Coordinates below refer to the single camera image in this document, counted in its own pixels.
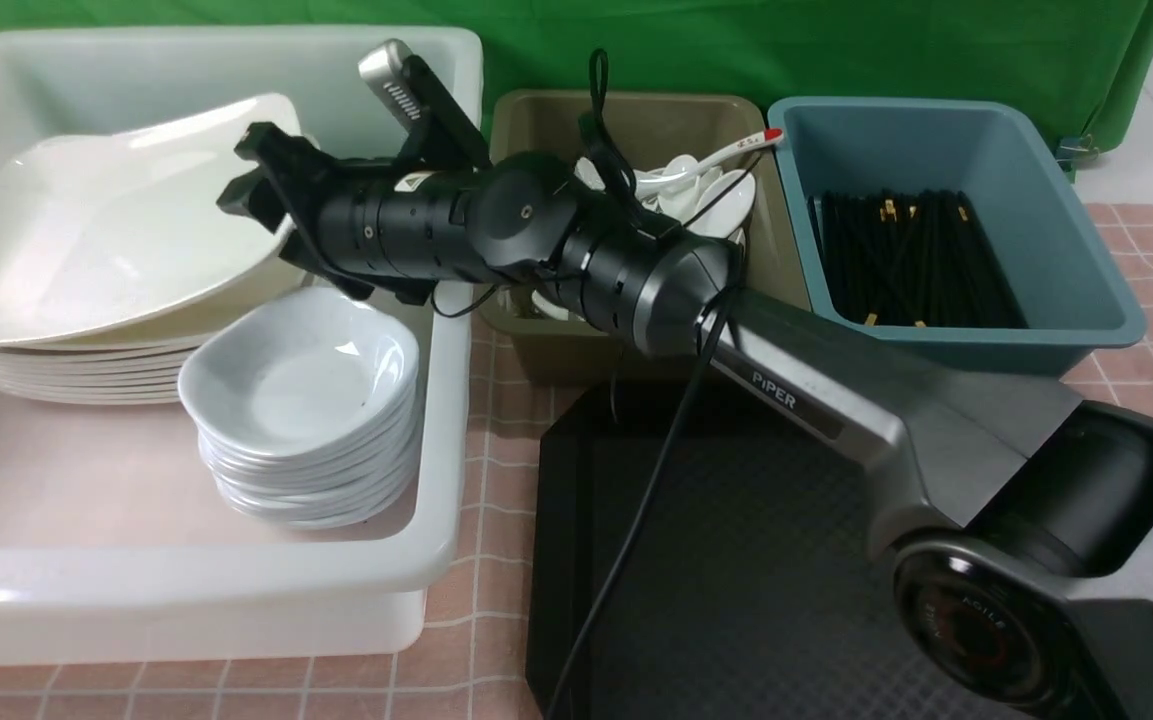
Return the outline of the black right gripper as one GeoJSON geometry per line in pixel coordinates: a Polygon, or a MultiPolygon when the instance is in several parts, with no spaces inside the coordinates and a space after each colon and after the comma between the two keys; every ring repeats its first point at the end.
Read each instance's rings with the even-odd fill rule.
{"type": "Polygon", "coordinates": [[[279,258],[366,300],[375,288],[424,305],[436,284],[466,282],[467,177],[431,173],[412,190],[407,162],[338,159],[276,123],[238,141],[256,167],[229,181],[218,207],[274,234],[279,258]]]}

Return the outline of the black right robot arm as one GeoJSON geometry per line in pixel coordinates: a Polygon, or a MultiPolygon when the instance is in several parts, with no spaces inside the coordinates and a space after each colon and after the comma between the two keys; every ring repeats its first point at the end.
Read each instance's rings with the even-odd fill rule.
{"type": "Polygon", "coordinates": [[[538,284],[646,357],[698,357],[867,474],[915,646],[1032,717],[1153,719],[1153,417],[1056,378],[963,372],[773,300],[724,240],[562,159],[455,168],[417,138],[338,159],[251,123],[218,207],[339,287],[538,284]]]}

